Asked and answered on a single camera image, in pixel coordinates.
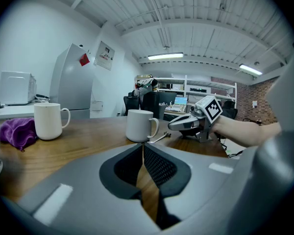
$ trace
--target ceiling light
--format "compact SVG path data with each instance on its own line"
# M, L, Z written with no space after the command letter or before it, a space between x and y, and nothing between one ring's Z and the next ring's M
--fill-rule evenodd
M255 70L255 69L253 69L251 67L246 66L246 65L240 65L240 68L241 69L244 69L244 70L247 70L247 71L250 71L252 73L255 73L257 75L261 75L262 74L260 71L257 71L257 70Z
M148 56L149 60L155 60L155 59L163 59L163 58L176 58L176 57L183 57L182 52L175 52L175 53L163 53L158 55L151 55Z

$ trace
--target gray refrigerator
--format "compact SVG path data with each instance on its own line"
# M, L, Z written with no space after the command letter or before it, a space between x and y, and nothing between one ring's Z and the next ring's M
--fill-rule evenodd
M92 62L83 66L80 64L79 60L84 54L84 49L71 44L58 56L51 80L50 102L68 108L73 119L90 117L95 66ZM62 119L67 116L66 112L61 112Z

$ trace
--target red paper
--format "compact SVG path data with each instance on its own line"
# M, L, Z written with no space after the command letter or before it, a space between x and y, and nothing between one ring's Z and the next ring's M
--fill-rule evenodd
M86 53L80 58L79 62L81 64L81 66L84 66L89 63L89 60L88 60Z

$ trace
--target purple cloth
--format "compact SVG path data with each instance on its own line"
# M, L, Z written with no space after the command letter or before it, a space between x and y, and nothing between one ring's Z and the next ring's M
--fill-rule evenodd
M14 118L5 121L0 128L0 141L8 142L14 147L24 150L36 142L34 118Z

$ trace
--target white shelving unit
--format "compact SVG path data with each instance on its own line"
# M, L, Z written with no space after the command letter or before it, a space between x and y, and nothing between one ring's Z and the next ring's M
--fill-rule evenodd
M146 79L146 78L138 78L135 79L135 83L139 80ZM185 78L169 78L169 77L155 77L157 79L158 83L165 83L165 84L183 84L184 88L186 88L186 85L194 85L194 86L204 86L204 87L210 87L220 90L225 90L227 96L219 95L219 94L211 94L211 93L204 93L204 92L194 92L194 91L187 91L187 90L174 90L174 89L158 89L158 92L176 92L183 94L184 97L187 97L187 95L199 95L199 96L207 96L212 95L215 96L217 99L232 99L235 101L235 108L237 104L237 84L235 85L228 85L218 82L212 82L212 81L204 81L204 80L193 80L193 79L187 79L187 75ZM233 89L235 89L235 97L230 97L229 94L233 93Z

